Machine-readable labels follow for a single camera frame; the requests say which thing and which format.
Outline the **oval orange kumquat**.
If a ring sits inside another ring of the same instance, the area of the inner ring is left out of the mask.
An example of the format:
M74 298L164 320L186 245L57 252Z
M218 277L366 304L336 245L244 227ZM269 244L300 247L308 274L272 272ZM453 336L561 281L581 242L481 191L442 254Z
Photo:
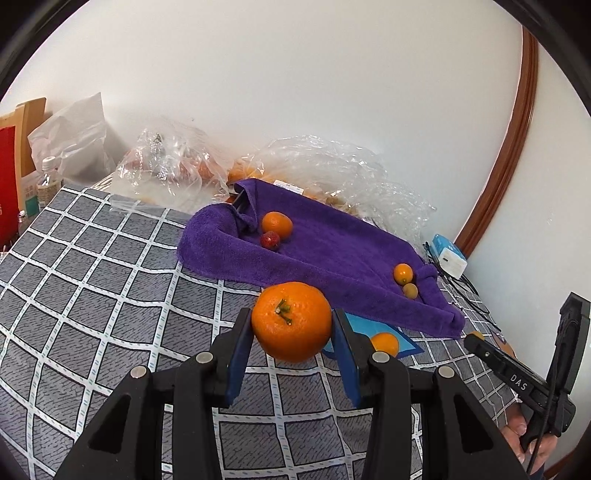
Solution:
M472 332L470 332L469 335L473 335L473 336L475 336L477 338L480 338L481 340L485 340L485 337L484 337L483 333L481 333L479 331L472 331Z

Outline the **brown wooden door frame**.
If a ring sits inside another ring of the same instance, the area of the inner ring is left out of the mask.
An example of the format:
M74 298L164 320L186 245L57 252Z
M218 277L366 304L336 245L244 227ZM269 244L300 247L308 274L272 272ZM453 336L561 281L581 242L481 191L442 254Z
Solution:
M466 257L475 251L502 204L531 125L538 86L539 42L526 27L521 33L519 78L507 130L484 189L456 238L456 245Z

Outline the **small orange mandarin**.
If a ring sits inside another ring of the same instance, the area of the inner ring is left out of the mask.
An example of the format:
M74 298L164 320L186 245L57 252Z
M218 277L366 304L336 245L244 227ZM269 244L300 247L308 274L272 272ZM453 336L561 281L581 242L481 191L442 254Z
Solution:
M396 358L400 350L398 337L389 332L380 332L370 338L377 352L384 352Z

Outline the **red paper bag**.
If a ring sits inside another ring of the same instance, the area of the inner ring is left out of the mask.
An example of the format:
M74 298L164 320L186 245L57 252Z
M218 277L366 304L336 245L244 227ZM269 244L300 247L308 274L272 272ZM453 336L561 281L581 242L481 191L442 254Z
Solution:
M15 170L15 128L0 131L0 245L8 245L18 233L19 206Z

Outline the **large crumpled clear plastic bag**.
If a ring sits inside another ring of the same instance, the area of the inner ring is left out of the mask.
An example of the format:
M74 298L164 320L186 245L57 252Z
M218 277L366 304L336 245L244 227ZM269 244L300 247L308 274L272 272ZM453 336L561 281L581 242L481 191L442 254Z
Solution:
M228 183L259 179L294 186L305 197L362 219L411 243L422 244L435 208L394 181L367 148L314 135L274 140L235 161Z

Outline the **clear plastic bag with fruit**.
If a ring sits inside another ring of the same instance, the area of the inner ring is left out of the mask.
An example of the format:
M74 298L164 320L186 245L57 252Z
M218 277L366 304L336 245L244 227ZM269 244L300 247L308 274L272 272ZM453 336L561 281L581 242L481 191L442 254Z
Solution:
M228 199L232 165L204 131L163 118L139 134L113 173L110 192L192 215Z

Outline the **purple terry towel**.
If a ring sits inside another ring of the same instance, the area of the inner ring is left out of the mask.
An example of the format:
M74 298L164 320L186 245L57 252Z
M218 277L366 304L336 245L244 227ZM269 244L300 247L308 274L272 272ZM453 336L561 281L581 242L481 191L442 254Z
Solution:
M370 320L457 338L464 315L450 305L438 283L436 267L414 247L386 231L290 190L249 179L235 186L242 206L228 203L202 208L186 224L177 257L202 277L260 287L298 281L321 290L334 308ZM294 224L280 249L260 246L260 222L279 211ZM393 278L394 266L409 264L415 300Z

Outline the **white and blue charger box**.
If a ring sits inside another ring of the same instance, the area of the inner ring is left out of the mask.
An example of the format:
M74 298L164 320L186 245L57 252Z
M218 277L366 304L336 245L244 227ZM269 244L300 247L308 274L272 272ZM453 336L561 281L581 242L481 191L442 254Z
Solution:
M435 234L431 243L431 252L444 272L456 280L462 278L468 266L468 260L451 240Z

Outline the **brown cardboard box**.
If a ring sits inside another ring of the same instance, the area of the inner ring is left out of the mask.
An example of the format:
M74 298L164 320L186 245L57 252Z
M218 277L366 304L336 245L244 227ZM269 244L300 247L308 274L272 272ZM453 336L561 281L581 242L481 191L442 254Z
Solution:
M1 116L1 128L15 129L15 172L18 179L35 170L28 135L44 122L45 106L46 98L41 97L21 103L12 113Z

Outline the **large orange mandarin with stem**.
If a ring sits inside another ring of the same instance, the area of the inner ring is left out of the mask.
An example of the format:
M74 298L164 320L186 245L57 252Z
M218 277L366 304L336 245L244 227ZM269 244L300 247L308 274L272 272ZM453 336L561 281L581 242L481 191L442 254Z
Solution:
M332 309L320 290L301 282L263 289L252 308L252 328L266 354L301 363L314 357L332 333Z

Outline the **dark red small fruit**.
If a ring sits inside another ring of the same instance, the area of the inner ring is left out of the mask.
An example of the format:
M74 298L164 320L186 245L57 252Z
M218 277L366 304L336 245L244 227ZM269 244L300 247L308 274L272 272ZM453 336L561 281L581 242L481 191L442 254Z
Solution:
M266 231L260 236L259 243L266 250L277 251L280 249L281 238L274 231Z

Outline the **white plastic bag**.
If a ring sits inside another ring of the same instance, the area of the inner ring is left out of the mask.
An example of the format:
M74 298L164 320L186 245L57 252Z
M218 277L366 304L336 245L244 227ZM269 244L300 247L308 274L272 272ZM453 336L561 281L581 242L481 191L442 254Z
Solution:
M64 179L92 185L115 170L106 136L102 97L96 93L54 113L27 139L37 171L50 158Z

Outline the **plastic bottle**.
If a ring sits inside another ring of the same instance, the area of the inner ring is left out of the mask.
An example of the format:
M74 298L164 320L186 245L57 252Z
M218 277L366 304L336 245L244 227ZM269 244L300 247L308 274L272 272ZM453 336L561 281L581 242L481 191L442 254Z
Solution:
M58 168L59 160L55 156L49 156L42 160L42 177L36 187L40 210L43 210L51 202L62 187L62 177Z

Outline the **green-brown small fruit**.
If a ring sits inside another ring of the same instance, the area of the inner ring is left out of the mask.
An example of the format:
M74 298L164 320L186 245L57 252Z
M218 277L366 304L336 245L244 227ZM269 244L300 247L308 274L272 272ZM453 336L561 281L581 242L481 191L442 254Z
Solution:
M402 290L404 295L411 300L415 300L419 297L419 289L417 285L412 282L405 284Z

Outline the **blue star-shaped paper mat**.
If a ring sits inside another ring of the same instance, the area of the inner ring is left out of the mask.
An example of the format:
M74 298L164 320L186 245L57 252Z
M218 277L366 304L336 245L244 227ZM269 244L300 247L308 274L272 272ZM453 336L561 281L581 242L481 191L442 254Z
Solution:
M345 312L344 315L348 319L349 330L353 335L352 339L349 337L348 339L353 342L356 352L376 351L377 348L373 344L373 338L376 336L386 340L387 345L391 347L387 353L399 360L424 352L417 342L398 327L356 316L349 312Z

